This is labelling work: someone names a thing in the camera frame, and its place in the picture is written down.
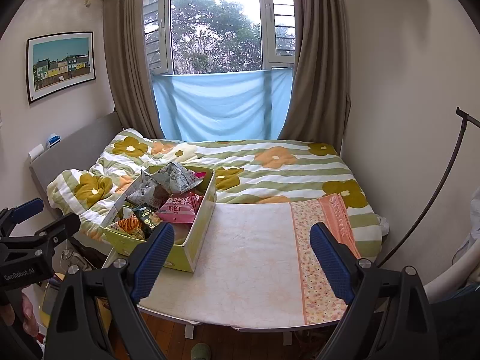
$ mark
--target table leg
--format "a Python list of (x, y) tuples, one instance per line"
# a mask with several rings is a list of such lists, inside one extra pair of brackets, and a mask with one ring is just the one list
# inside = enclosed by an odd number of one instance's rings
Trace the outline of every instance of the table leg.
[(185, 325), (185, 338), (194, 339), (194, 325)]
[(283, 332), (283, 346), (287, 347), (293, 343), (293, 334), (292, 332)]

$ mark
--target black pole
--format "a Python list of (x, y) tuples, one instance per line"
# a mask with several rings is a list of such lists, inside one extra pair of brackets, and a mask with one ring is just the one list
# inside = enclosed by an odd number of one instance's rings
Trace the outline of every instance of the black pole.
[(455, 149), (453, 150), (452, 157), (450, 158), (450, 162), (448, 163), (447, 169), (445, 170), (445, 173), (443, 173), (443, 177), (440, 180), (440, 183), (438, 184), (437, 189), (433, 193), (433, 196), (430, 198), (427, 206), (424, 208), (418, 219), (415, 221), (413, 226), (410, 228), (410, 230), (404, 235), (402, 240), (387, 254), (387, 256), (378, 264), (379, 267), (381, 267), (383, 264), (385, 264), (394, 254), (395, 252), (403, 245), (403, 243), (407, 240), (408, 237), (413, 233), (413, 231), (417, 228), (417, 226), (420, 224), (420, 222), (423, 220), (423, 218), (426, 216), (428, 210), (434, 204), (435, 199), (437, 198), (438, 194), (440, 193), (443, 185), (445, 184), (445, 181), (447, 180), (448, 175), (450, 174), (450, 171), (452, 170), (453, 164), (455, 162), (455, 159), (457, 158), (458, 151), (460, 150), (460, 145), (462, 144), (463, 136), (465, 135), (465, 130), (467, 129), (467, 123), (470, 122), (480, 128), (480, 122), (476, 120), (474, 117), (470, 116), (466, 112), (462, 111), (459, 107), (457, 107), (457, 115), (462, 118), (462, 126), (460, 128), (460, 133), (458, 135), (457, 139), (457, 144), (455, 145)]

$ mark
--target green cardboard box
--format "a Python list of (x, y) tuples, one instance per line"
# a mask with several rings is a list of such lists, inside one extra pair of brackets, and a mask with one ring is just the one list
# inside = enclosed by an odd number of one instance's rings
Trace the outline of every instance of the green cardboard box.
[[(147, 168), (147, 172), (153, 174), (161, 169), (163, 166), (151, 166)], [(185, 166), (187, 169), (193, 170), (195, 173), (206, 172), (205, 177), (196, 189), (204, 193), (202, 203), (195, 217), (195, 221), (188, 233), (188, 236), (182, 245), (173, 245), (169, 256), (166, 259), (165, 267), (178, 269), (180, 271), (193, 272), (200, 255), (203, 240), (207, 233), (210, 219), (212, 218), (215, 202), (217, 201), (217, 190), (215, 188), (215, 171), (199, 166)], [(101, 226), (105, 231), (105, 236), (112, 244), (114, 249), (119, 253), (129, 256), (135, 247), (145, 241), (128, 237), (123, 234), (116, 233), (106, 229), (112, 224), (117, 212), (122, 209), (125, 198), (138, 189), (141, 183), (141, 176), (138, 177), (132, 185), (118, 198), (114, 206), (106, 215)]]

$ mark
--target light blue fabric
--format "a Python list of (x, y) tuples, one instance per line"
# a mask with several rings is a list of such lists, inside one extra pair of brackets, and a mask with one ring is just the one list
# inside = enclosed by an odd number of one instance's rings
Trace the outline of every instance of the light blue fabric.
[(152, 84), (166, 139), (277, 139), (290, 105), (292, 69), (152, 74)]

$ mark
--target floral striped comforter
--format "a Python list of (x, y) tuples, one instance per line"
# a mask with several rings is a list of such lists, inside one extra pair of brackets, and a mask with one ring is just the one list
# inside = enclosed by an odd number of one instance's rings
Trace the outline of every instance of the floral striped comforter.
[(50, 205), (80, 216), (81, 231), (104, 240), (100, 224), (114, 202), (152, 165), (175, 161), (215, 169), (218, 203), (295, 202), (340, 193), (364, 257), (381, 248), (378, 221), (332, 146), (291, 140), (172, 142), (133, 129), (119, 133), (88, 171), (62, 172), (47, 188)]

